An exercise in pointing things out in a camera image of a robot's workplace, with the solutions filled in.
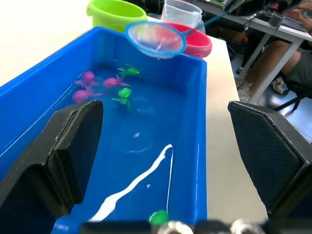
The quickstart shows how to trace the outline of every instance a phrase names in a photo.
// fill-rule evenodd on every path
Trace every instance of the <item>pink bowl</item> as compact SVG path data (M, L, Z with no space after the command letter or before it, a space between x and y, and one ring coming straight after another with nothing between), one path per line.
M165 24L170 25L182 33L192 29L191 27L180 23L165 22ZM186 42L187 48L184 53L201 59L207 57L210 54L213 46L209 37L198 30L188 35L186 37Z

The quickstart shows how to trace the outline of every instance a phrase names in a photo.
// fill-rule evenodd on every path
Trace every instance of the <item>person's knee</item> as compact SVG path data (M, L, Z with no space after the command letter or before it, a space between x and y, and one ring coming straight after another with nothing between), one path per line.
M281 41L281 40L273 41L268 46L268 48L276 49L276 50L281 50L281 49L285 50L285 49L288 49L289 47L290 47L289 43L285 41Z

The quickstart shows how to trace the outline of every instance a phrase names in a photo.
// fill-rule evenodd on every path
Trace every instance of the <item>desk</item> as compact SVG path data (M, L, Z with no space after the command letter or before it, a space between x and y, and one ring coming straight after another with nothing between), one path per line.
M0 9L16 9L0 15L5 19L0 38L0 85L13 79L54 51L91 28L85 14L88 0L54 0L49 10L39 11L41 0L4 1ZM240 158L234 129L227 106L238 100L234 76L222 40L211 38L212 53L207 79L207 197L208 216L226 222L237 218L262 221L266 210Z
M200 7L202 10L207 11L209 13L219 15L222 12L222 9L211 4L204 3L198 0L192 1L192 4ZM239 16L223 16L224 18L240 23L240 24L248 24L251 28L259 30L261 32L266 33L265 36L262 38L261 42L259 43L258 47L254 51L253 55L250 57L248 62L246 63L243 71L241 72L240 76L244 76L250 66L252 65L253 61L257 58L258 54L261 52L263 46L268 42L271 35L276 37L282 38L291 42L290 48L286 51L284 56L281 60L277 63L277 65L270 71L267 75L265 80L262 82L254 96L249 100L249 103L255 103L260 98L262 93L266 90L266 88L270 85L272 80L276 77L276 75L280 72L282 67L285 63L289 60L289 58L293 55L293 53L298 49L301 43L304 40L312 41L311 35L307 32L301 32L299 30L289 28L287 26L281 25L278 29L272 27L268 22L264 22L259 19L254 19L249 24L251 17L239 17Z

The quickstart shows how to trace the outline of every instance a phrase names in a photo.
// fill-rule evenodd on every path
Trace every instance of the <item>shorts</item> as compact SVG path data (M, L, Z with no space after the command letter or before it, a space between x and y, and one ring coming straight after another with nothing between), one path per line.
M301 52L299 62L286 77L286 80L312 88L312 50Z

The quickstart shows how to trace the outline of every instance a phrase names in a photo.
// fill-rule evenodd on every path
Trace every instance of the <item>measuring cup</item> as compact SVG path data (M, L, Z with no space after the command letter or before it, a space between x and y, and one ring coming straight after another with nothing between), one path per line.
M181 0L165 0L161 20L181 23L196 28L202 18L202 10Z

